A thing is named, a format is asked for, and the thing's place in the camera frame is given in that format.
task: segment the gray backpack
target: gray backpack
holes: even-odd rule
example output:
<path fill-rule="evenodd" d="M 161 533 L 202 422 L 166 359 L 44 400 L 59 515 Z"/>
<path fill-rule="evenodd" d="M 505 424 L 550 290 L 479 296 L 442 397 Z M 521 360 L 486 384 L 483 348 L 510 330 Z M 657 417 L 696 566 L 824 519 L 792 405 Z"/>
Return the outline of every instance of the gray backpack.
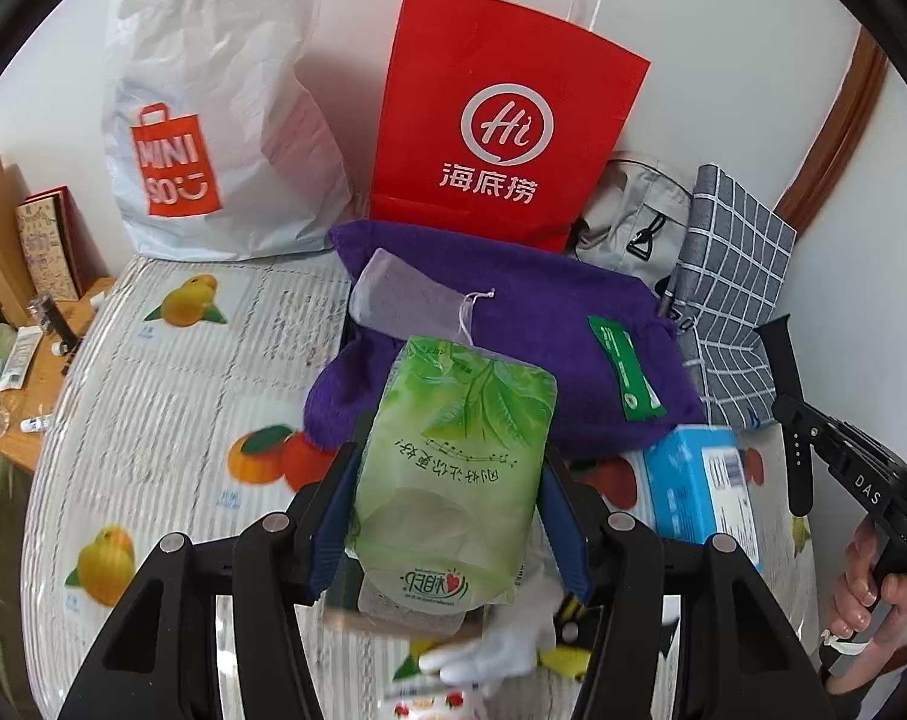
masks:
<path fill-rule="evenodd" d="M 583 212 L 576 257 L 654 290 L 677 264 L 692 189 L 692 177 L 656 157 L 613 153 Z"/>

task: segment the purple towel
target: purple towel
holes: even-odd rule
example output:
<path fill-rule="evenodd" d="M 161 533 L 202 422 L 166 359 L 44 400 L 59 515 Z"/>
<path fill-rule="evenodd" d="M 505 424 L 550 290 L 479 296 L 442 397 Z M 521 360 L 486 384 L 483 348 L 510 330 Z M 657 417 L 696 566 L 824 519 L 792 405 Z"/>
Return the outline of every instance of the purple towel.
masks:
<path fill-rule="evenodd" d="M 550 441 L 567 461 L 642 449 L 678 424 L 704 421 L 673 323 L 656 316 L 656 296 L 633 276 L 521 245 L 386 221 L 343 224 L 330 239 L 354 283 L 382 247 L 463 295 L 495 288 L 495 298 L 474 306 L 474 342 L 556 376 Z M 665 416 L 626 421 L 618 378 L 586 321 L 591 314 L 626 328 Z M 303 424 L 312 442 L 335 449 L 351 438 L 356 416 L 376 409 L 402 343 L 356 328 L 306 398 Z"/>

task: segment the green tissue pack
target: green tissue pack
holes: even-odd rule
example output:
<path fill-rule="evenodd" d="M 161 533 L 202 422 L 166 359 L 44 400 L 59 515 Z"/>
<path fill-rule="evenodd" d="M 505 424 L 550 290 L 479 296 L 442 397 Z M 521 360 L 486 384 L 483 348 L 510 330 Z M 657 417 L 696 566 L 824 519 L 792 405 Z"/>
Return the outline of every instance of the green tissue pack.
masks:
<path fill-rule="evenodd" d="M 407 341 L 370 428 L 348 536 L 376 589 L 433 614 L 513 600 L 556 398 L 535 365 Z"/>

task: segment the white plastic bag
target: white plastic bag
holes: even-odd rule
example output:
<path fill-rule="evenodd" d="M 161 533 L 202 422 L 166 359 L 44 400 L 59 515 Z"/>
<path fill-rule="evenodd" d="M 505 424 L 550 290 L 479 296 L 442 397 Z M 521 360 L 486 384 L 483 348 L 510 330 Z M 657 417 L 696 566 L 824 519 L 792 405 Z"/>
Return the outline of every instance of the white plastic bag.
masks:
<path fill-rule="evenodd" d="M 293 73 L 320 0 L 111 0 L 104 141 L 140 254 L 316 251 L 349 215 L 343 157 Z"/>

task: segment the metal screw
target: metal screw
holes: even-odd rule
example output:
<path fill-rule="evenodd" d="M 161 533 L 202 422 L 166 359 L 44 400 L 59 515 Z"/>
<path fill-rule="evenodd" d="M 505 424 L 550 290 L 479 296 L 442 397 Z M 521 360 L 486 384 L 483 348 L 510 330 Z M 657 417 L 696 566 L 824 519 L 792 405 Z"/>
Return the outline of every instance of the metal screw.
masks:
<path fill-rule="evenodd" d="M 610 517 L 607 517 L 607 524 L 615 531 L 626 532 L 634 529 L 637 520 L 630 517 L 630 514 L 627 512 L 613 512 Z"/>
<path fill-rule="evenodd" d="M 572 620 L 570 620 L 570 622 L 565 624 L 564 627 L 560 629 L 560 637 L 567 644 L 572 644 L 573 642 L 575 642 L 578 635 L 580 635 L 580 628 Z"/>
<path fill-rule="evenodd" d="M 166 536 L 159 539 L 159 548 L 163 552 L 178 552 L 185 543 L 186 539 L 183 538 L 182 533 L 167 533 Z"/>
<path fill-rule="evenodd" d="M 279 533 L 280 531 L 286 530 L 286 527 L 289 524 L 290 517 L 287 517 L 283 512 L 273 512 L 272 514 L 267 514 L 266 517 L 263 517 L 263 530 L 267 533 Z"/>
<path fill-rule="evenodd" d="M 733 536 L 727 536 L 727 533 L 716 533 L 711 541 L 717 552 L 735 552 L 737 550 L 737 542 Z"/>

